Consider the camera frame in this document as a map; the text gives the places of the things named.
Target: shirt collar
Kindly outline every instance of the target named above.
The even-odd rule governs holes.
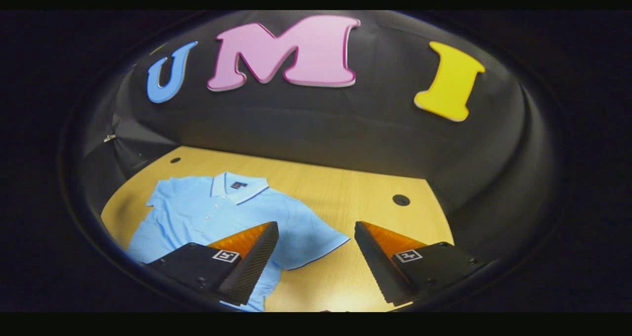
[[[247,185],[238,189],[231,188],[230,185],[234,182],[246,183]],[[246,177],[231,172],[223,172],[213,178],[210,195],[214,197],[226,196],[233,203],[241,204],[257,196],[268,187],[268,181],[265,178]]]

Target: light blue polo shirt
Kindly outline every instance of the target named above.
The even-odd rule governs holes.
[[[278,242],[244,311],[264,311],[264,299],[291,270],[324,257],[349,241],[301,201],[270,188],[265,178],[221,173],[215,177],[171,178],[156,185],[128,248],[149,263],[190,242],[208,245],[247,228],[276,221]]]

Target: pink letter m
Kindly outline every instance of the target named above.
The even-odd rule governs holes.
[[[355,73],[347,68],[347,41],[359,20],[335,15],[307,17],[279,37],[261,24],[246,24],[224,31],[217,55],[215,76],[208,80],[211,91],[243,86],[246,75],[239,71],[239,55],[261,83],[270,82],[287,56],[296,50],[294,65],[285,79],[301,86],[347,87]]]

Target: wooden table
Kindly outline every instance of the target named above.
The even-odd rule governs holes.
[[[171,163],[174,158],[180,161]],[[326,257],[282,271],[266,311],[390,311],[354,240],[356,221],[367,221],[424,242],[454,244],[444,213],[424,179],[332,169],[243,154],[180,147],[131,177],[108,201],[103,222],[127,249],[152,209],[145,205],[156,183],[170,177],[216,176],[228,171],[266,177],[269,185],[302,201],[323,221],[352,238]],[[393,195],[410,199],[408,206]]]

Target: letter u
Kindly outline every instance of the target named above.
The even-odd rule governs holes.
[[[171,78],[165,87],[160,87],[160,69],[167,58],[164,57],[158,60],[149,68],[149,77],[147,78],[147,95],[149,96],[149,100],[154,103],[164,103],[173,98],[173,96],[180,91],[180,87],[185,78],[185,66],[187,65],[189,51],[196,45],[197,41],[194,41],[185,44],[185,46],[173,52]]]

